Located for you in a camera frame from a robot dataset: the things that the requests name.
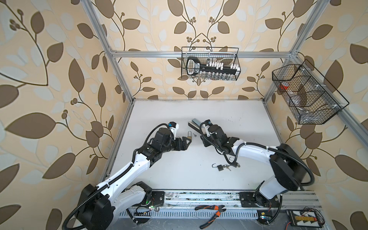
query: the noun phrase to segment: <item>floral wallpaper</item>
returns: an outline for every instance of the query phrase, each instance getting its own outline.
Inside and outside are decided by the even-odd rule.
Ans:
[[[0,15],[0,229],[61,229],[128,102],[77,1],[0,0]]]
[[[299,55],[347,98],[345,109],[368,129],[367,37],[368,2],[331,0]],[[330,225],[336,230],[368,229],[368,150],[338,116],[323,125],[297,125],[279,92],[268,106],[283,139],[316,175],[310,189]]]
[[[134,98],[260,99],[272,82],[272,70],[281,66],[280,59],[239,59],[241,74],[237,81],[213,81],[181,76],[177,59],[154,59],[118,59]]]
[[[289,51],[314,0],[92,0],[114,50]]]

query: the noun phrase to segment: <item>wire basket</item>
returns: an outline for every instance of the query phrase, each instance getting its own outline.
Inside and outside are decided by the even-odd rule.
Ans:
[[[306,61],[301,65],[289,64],[272,71],[272,81],[298,124],[324,124],[349,102],[321,72]],[[322,75],[323,84],[314,78],[310,72],[312,70]]]
[[[236,81],[241,69],[239,48],[182,47],[181,76],[209,80]]]

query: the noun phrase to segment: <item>orange and black handle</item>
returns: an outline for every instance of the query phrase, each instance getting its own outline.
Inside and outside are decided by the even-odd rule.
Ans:
[[[202,224],[199,228],[200,229],[205,229],[207,228],[208,226],[210,226],[212,224],[212,222],[221,215],[221,212],[220,211],[217,211],[216,214],[209,220],[207,221],[205,224]]]
[[[218,210],[220,212],[225,212],[226,209],[224,209],[225,205],[200,205],[194,208],[194,210],[200,210],[200,209],[211,209],[211,210]]]

